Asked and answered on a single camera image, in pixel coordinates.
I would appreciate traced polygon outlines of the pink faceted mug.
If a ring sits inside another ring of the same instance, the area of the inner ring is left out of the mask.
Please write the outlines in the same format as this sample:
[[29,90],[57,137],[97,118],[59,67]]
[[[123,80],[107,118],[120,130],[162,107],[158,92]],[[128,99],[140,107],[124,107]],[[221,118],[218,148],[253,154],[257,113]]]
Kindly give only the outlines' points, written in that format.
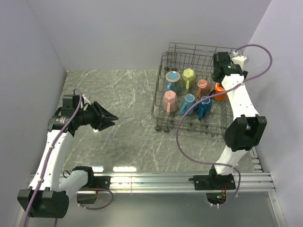
[[175,112],[178,107],[178,97],[177,94],[172,91],[166,91],[163,97],[163,108],[166,111],[167,115]]

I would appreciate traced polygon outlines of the yellow faceted mug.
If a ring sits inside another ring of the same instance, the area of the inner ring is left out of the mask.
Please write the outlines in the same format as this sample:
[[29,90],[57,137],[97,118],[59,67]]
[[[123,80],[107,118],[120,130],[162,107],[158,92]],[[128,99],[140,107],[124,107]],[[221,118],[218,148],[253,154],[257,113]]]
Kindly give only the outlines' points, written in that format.
[[182,73],[182,86],[188,91],[193,84],[195,83],[196,80],[196,73],[193,69],[188,68],[185,69]]

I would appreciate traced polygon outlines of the light blue floral mug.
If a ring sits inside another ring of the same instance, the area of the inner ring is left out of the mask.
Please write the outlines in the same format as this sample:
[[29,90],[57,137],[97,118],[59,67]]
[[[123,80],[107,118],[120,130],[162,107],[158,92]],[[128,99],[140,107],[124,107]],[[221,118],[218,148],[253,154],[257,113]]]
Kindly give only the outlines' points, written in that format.
[[184,115],[186,111],[189,110],[195,103],[196,103],[195,96],[192,94],[187,94],[183,100],[179,114]]

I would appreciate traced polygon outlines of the orange mug black handle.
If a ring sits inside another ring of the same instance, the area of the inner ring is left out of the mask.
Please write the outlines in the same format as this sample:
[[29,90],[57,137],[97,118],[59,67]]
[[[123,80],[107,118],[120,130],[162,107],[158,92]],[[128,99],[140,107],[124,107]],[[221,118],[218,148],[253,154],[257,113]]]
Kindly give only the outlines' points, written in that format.
[[216,101],[225,101],[228,99],[228,95],[223,94],[223,92],[225,92],[225,89],[222,87],[222,85],[218,82],[215,82],[214,89],[209,93],[209,96],[218,94],[218,96],[213,97],[213,99]]

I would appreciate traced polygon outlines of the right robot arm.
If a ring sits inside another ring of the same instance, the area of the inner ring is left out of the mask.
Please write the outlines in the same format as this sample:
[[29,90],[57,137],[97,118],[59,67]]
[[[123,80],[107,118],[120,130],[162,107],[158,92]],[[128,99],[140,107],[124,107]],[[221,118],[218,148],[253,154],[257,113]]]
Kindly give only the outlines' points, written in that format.
[[213,55],[213,66],[213,80],[227,92],[233,115],[233,122],[224,135],[226,146],[209,171],[209,185],[219,189],[224,184],[234,183],[233,168],[259,144],[267,120],[251,102],[244,84],[247,72],[242,70],[242,64],[233,63],[228,52],[218,52]]

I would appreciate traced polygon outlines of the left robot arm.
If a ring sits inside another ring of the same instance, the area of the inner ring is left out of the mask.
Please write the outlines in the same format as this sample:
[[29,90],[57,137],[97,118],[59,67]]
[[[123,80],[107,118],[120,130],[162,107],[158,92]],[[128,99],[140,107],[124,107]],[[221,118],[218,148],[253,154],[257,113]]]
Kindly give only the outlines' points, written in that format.
[[80,190],[108,191],[110,177],[98,179],[90,166],[76,166],[64,180],[60,175],[67,149],[76,130],[90,125],[102,131],[115,125],[118,117],[98,102],[82,95],[64,95],[62,106],[48,121],[47,141],[38,170],[25,190],[18,192],[18,202],[31,218],[63,218],[70,200]]

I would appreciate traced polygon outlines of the blue mug orange interior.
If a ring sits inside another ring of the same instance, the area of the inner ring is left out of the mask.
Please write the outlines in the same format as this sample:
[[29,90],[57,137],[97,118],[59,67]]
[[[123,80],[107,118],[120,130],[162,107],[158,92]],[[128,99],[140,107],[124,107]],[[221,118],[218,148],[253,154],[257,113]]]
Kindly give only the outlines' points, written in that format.
[[166,90],[178,92],[180,89],[180,79],[181,75],[177,71],[170,71],[165,75],[167,81]]

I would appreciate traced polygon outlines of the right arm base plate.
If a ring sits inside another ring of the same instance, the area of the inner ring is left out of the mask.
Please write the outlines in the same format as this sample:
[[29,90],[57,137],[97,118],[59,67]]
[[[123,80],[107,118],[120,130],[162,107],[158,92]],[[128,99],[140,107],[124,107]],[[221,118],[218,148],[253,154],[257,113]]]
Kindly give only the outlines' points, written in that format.
[[232,175],[194,175],[188,179],[194,183],[194,189],[196,191],[201,190],[235,190],[235,180]]

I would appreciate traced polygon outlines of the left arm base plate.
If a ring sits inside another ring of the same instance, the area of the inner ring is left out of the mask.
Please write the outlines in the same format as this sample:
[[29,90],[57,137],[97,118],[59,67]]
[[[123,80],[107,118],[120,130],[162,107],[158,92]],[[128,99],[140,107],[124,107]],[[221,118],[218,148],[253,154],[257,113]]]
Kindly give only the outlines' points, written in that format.
[[107,175],[89,177],[88,183],[80,187],[80,190],[83,191],[85,189],[96,189],[96,188],[109,190],[110,182],[111,182],[111,177]]

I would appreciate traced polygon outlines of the salmon floral mug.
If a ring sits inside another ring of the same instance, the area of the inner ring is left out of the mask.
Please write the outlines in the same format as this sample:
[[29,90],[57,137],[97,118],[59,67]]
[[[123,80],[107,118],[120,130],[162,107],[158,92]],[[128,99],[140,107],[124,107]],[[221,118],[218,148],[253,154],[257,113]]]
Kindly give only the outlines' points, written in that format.
[[201,98],[202,95],[210,93],[210,83],[205,79],[200,79],[197,83],[198,92],[196,97]]

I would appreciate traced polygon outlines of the dark blue mug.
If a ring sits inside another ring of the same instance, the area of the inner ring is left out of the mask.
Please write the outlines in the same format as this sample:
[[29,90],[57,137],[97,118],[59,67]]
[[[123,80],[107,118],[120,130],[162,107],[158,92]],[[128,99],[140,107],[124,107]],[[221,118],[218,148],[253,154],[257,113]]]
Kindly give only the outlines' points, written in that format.
[[196,114],[198,116],[198,120],[208,117],[210,115],[212,108],[212,100],[210,98],[206,98],[203,102],[199,103],[196,106]]

